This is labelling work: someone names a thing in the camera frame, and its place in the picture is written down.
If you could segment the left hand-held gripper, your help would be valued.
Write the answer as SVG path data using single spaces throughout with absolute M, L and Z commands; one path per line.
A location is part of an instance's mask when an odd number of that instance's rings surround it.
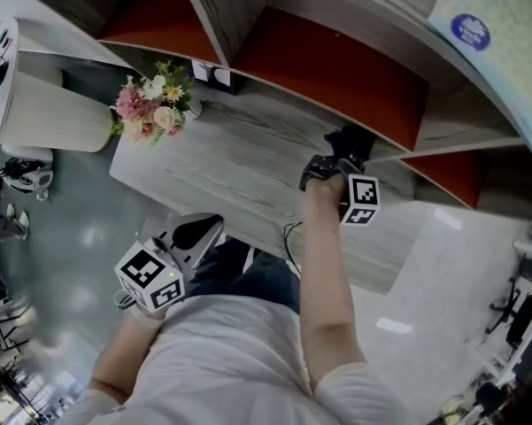
M 140 305 L 155 313 L 182 301 L 197 267 L 223 229 L 220 215 L 193 213 L 167 219 L 156 235 L 134 243 L 115 267 L 129 296 L 119 306 Z

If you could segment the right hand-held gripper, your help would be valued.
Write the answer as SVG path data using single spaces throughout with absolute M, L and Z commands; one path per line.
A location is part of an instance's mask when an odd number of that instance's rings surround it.
M 339 204 L 342 225 L 369 225 L 380 211 L 380 190 L 376 177 L 366 176 L 362 163 L 354 164 L 347 158 L 315 155 L 305 167 L 299 188 L 305 191 L 312 178 L 328 180 L 340 174 L 347 181 L 347 191 Z

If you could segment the dark wiping cloth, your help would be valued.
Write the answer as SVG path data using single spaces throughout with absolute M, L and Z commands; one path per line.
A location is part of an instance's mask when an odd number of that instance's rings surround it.
M 361 172 L 365 170 L 364 164 L 370 159 L 376 139 L 376 134 L 352 123 L 324 135 L 324 140 L 333 151 L 331 159 L 334 162 L 347 160 Z

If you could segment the wooden shelf unit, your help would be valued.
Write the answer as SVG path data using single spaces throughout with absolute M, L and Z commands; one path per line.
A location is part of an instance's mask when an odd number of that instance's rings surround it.
M 436 0 L 38 0 L 139 73 L 186 58 L 373 133 L 420 200 L 532 222 L 532 144 L 427 23 Z

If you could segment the person's left forearm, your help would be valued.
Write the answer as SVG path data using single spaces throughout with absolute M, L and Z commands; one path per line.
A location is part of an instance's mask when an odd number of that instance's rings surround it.
M 140 368 L 159 329 L 142 327 L 129 313 L 93 367 L 88 388 L 103 392 L 120 405 L 132 395 Z

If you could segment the light grey wooden desk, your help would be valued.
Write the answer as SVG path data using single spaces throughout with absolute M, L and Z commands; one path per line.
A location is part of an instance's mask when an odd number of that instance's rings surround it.
M 298 184 L 312 156 L 328 152 L 324 135 L 344 124 L 302 99 L 257 81 L 236 95 L 196 87 L 203 112 L 175 136 L 151 145 L 122 138 L 111 176 L 178 213 L 217 213 L 226 232 L 281 258 L 302 255 Z M 395 283 L 424 220 L 414 177 L 396 161 L 371 163 L 382 206 L 374 221 L 342 231 L 352 281 L 385 294 Z M 295 228 L 289 236 L 287 224 Z

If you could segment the person's blue jeans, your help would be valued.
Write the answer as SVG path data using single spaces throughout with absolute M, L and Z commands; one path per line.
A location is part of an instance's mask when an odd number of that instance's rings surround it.
M 286 261 L 257 251 L 246 266 L 251 247 L 234 238 L 212 248 L 189 283 L 189 297 L 230 295 L 262 299 L 300 313 L 300 280 Z

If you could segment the white wristband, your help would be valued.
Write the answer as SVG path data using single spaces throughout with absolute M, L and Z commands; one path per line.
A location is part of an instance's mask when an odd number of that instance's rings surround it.
M 165 323 L 165 318 L 154 318 L 137 305 L 129 307 L 127 312 L 144 328 L 159 329 Z

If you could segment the white ribbed vase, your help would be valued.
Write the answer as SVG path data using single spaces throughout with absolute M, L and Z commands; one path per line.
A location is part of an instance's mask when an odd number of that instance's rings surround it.
M 203 112 L 203 105 L 201 101 L 192 97 L 188 101 L 188 109 L 183 112 L 185 120 L 196 120 Z

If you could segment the person's white t-shirt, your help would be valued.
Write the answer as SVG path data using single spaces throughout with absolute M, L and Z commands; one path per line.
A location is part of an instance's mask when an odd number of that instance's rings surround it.
M 123 406 L 86 390 L 58 425 L 419 425 L 366 363 L 311 387 L 286 306 L 199 296 L 168 316 Z

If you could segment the pink and cream flower bouquet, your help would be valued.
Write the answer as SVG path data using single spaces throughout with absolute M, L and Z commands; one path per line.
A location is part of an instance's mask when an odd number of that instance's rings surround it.
M 178 135 L 185 127 L 183 112 L 193 97 L 195 80 L 173 61 L 158 61 L 156 74 L 135 79 L 129 75 L 110 107 L 114 120 L 111 135 L 124 135 L 151 145 L 165 136 Z

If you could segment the round white side table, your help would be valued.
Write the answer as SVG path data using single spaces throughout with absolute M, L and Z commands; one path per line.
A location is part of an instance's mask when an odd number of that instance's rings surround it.
M 108 106 L 64 89 L 42 74 L 19 67 L 19 23 L 0 25 L 0 62 L 9 62 L 0 87 L 0 146 L 2 144 L 69 151 L 97 152 L 110 138 Z

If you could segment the pale tissue pack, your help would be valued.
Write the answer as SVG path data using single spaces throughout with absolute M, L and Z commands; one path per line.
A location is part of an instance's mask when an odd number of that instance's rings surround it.
M 436 0 L 428 24 L 492 87 L 532 147 L 532 0 Z

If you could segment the black office chair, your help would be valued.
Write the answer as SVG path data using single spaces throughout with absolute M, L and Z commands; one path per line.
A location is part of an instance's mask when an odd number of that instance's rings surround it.
M 493 326 L 485 329 L 485 334 L 490 335 L 500 324 L 512 321 L 505 340 L 514 350 L 517 350 L 523 341 L 528 325 L 532 321 L 532 294 L 528 294 L 519 310 L 515 311 L 513 308 L 520 298 L 521 291 L 516 287 L 514 278 L 510 278 L 508 282 L 511 284 L 511 288 L 506 304 L 503 306 L 490 304 L 490 310 L 499 312 L 501 315 Z

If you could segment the small black deer picture frame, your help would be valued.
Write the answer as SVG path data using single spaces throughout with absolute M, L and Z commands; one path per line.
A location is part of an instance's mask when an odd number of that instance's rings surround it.
M 197 83 L 231 95 L 236 95 L 244 83 L 243 76 L 200 61 L 192 60 L 189 70 Z

